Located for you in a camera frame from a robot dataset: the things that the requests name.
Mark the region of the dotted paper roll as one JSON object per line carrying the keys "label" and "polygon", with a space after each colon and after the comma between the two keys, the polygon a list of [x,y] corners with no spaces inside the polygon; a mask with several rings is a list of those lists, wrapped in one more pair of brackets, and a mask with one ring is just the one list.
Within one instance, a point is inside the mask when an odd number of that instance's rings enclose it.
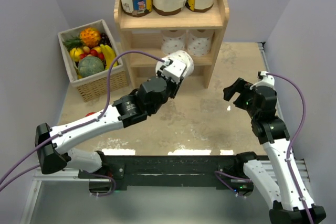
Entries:
{"label": "dotted paper roll", "polygon": [[162,30],[161,50],[165,55],[185,49],[186,30]]}
{"label": "dotted paper roll", "polygon": [[213,29],[193,29],[188,31],[186,49],[194,57],[206,56],[211,50]]}
{"label": "dotted paper roll", "polygon": [[187,72],[184,76],[184,78],[188,77],[189,75],[192,74],[194,71],[194,62],[192,57],[184,50],[178,50],[172,54],[169,54],[163,58],[173,58],[173,59],[179,59],[185,63],[187,63]]}

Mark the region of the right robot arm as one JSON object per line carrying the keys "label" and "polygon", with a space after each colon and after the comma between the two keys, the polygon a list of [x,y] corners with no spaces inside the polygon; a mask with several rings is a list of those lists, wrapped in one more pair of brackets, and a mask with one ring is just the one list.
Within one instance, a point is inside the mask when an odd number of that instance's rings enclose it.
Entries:
{"label": "right robot arm", "polygon": [[276,115],[274,85],[274,78],[263,73],[255,84],[238,78],[223,89],[226,101],[239,94],[234,105],[248,113],[252,131],[265,150],[275,177],[266,172],[255,153],[238,154],[234,173],[257,187],[269,207],[271,223],[321,223],[326,218],[325,209],[316,205],[302,181],[287,127]]}

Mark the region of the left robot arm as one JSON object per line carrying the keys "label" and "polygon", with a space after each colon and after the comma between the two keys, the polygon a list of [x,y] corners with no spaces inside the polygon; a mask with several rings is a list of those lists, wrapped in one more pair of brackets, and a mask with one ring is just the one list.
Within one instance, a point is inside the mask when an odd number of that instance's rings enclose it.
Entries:
{"label": "left robot arm", "polygon": [[155,77],[149,78],[139,88],[93,115],[67,125],[38,125],[35,146],[41,172],[53,174],[68,167],[85,170],[97,178],[105,177],[109,165],[105,161],[104,153],[85,152],[75,147],[103,133],[145,121],[156,114],[168,99],[175,98],[184,78],[183,74],[158,71]]}

